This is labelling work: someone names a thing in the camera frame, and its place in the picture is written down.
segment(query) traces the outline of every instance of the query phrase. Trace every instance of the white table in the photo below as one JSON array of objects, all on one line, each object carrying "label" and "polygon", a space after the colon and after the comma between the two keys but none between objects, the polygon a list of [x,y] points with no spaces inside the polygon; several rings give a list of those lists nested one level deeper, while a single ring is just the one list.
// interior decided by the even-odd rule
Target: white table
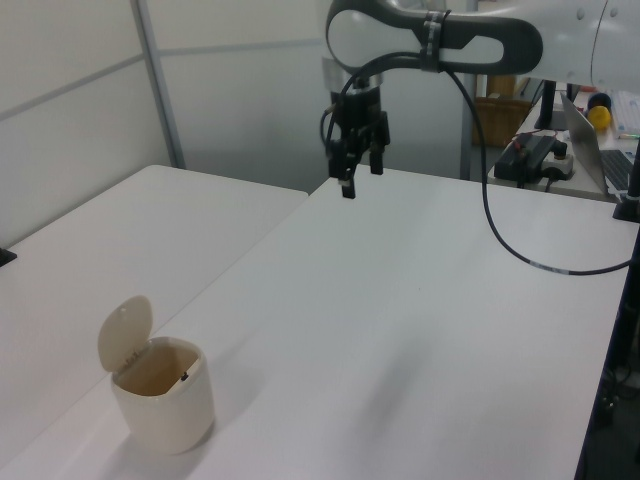
[{"label": "white table", "polygon": [[[212,438],[140,450],[104,379],[0,478],[573,479],[626,272],[513,258],[476,183],[356,181],[354,201],[328,181],[157,332],[207,355]],[[610,204],[489,190],[538,261],[631,254]]]},{"label": "white table", "polygon": [[0,467],[105,377],[97,334],[115,307],[145,294],[161,327],[306,197],[153,166],[11,248],[18,259],[0,269]]},{"label": "white table", "polygon": [[[576,97],[575,104],[579,107],[586,107],[587,102],[589,101],[589,97],[593,95],[592,93],[580,92]],[[560,99],[560,94],[556,93],[554,110],[562,111],[562,101]],[[540,116],[540,101],[536,103],[533,107],[525,121],[522,123],[520,128],[518,129],[518,133],[525,132],[533,132],[536,130],[535,123]],[[553,136],[556,132],[550,130],[543,130],[541,132],[535,133],[535,135],[549,135]],[[558,140],[565,142],[567,144],[567,153],[573,155],[573,148],[571,146],[571,140],[569,138],[568,132],[559,132]],[[607,149],[619,149],[623,152],[627,153],[627,156],[633,161],[633,157],[636,152],[636,140],[619,140],[613,131],[613,128],[609,128],[604,132],[598,133],[598,144],[600,146],[600,150]],[[600,201],[613,201],[613,198],[606,197],[598,188],[596,183],[593,181],[589,173],[584,169],[580,161],[576,158],[573,162],[574,173],[573,176],[567,181],[557,181],[551,185],[550,192],[556,193],[560,195],[569,195],[573,197],[579,198],[589,198],[592,200],[600,200]],[[494,169],[492,168],[488,175],[489,183],[495,185],[503,185],[515,187],[516,182],[511,182],[508,180],[503,180],[500,178],[495,178]],[[543,192],[547,185],[548,179],[542,178],[534,183],[527,183],[525,185],[525,189],[527,190],[536,190],[539,192]]]}]

